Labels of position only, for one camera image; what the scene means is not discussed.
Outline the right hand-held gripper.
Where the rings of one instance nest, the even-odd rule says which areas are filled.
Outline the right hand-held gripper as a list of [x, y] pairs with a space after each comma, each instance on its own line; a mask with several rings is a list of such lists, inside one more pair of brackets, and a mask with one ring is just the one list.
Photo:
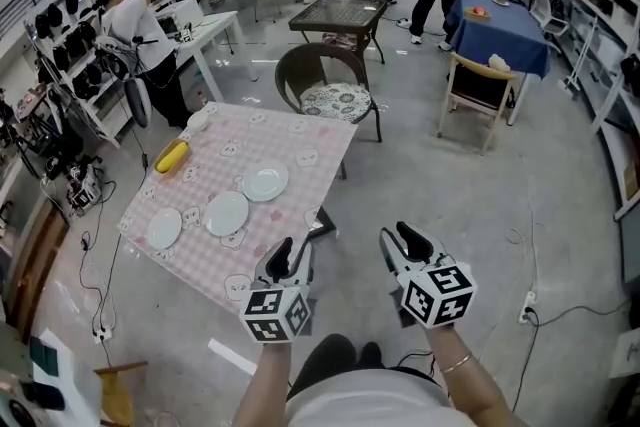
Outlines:
[[453, 261], [436, 237], [413, 224], [399, 221], [396, 230], [406, 243], [407, 259], [401, 257], [400, 243], [385, 227], [380, 230], [379, 245], [398, 283], [390, 295], [401, 327], [433, 329], [462, 319], [477, 293], [471, 266]]

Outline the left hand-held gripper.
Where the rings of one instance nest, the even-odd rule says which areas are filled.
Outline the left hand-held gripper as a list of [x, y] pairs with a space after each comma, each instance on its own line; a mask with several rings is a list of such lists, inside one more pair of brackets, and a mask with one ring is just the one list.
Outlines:
[[293, 239], [286, 237], [269, 251], [266, 265], [257, 267], [241, 302], [239, 317], [256, 343], [291, 343], [312, 332], [314, 307], [309, 293], [314, 277], [314, 248], [309, 241], [303, 244], [293, 274], [287, 277], [292, 246]]

